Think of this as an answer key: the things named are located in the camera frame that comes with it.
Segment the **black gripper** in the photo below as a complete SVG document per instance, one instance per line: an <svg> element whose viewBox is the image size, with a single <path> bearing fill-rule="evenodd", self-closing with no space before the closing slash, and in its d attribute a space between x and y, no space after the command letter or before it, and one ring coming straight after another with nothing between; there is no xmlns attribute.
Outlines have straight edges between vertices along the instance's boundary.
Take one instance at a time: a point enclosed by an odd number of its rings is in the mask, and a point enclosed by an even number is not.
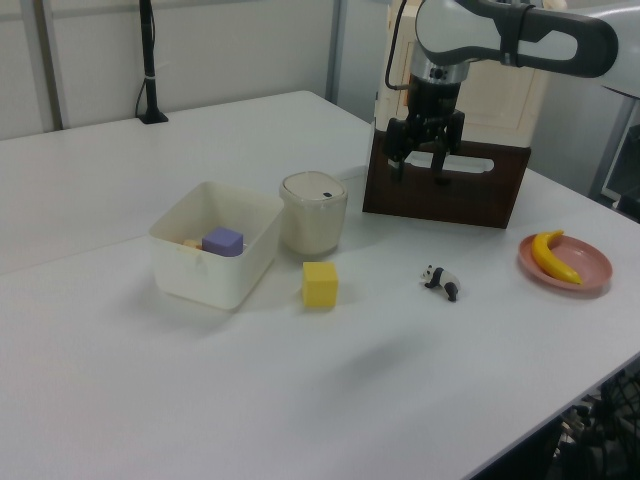
<svg viewBox="0 0 640 480"><path fill-rule="evenodd" d="M405 161L415 147L410 129L422 132L435 123L439 127L433 141L431 172L437 185L450 182L443 176L443 166L447 155L455 153L461 145L465 115L456 109L460 87L460 83L433 83L411 78L408 123L391 118L386 129L386 157L394 181L402 180Z"/></svg>

